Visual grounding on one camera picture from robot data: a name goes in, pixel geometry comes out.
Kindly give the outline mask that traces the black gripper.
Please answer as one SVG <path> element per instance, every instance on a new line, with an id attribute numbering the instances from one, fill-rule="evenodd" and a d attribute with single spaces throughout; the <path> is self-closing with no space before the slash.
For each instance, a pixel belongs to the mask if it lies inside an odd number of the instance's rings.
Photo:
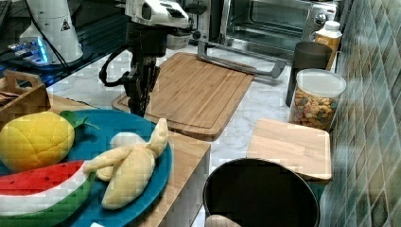
<path id="1" fill-rule="evenodd" d="M 131 70 L 123 75 L 132 114 L 144 116 L 160 73 L 157 59 L 166 54 L 166 31 L 157 27 L 128 23 L 126 41 L 132 53 Z"/>

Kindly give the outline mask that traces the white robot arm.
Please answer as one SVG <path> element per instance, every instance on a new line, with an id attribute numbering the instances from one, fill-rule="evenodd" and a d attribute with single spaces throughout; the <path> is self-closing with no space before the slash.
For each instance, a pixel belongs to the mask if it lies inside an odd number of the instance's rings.
<path id="1" fill-rule="evenodd" d="M 40 62 L 45 65 L 59 64 L 68 68 L 69 64 L 83 56 L 66 0 L 24 0 L 31 25 L 23 34 L 34 39 L 39 48 Z M 126 42 L 112 53 L 112 61 L 124 50 L 132 53 L 131 69 L 116 81 L 107 80 L 108 65 L 99 71 L 99 79 L 106 87 L 122 85 L 129 98 L 132 114 L 143 116 L 160 73 L 156 60 L 166 53 L 167 29 L 130 21 L 127 23 Z"/>

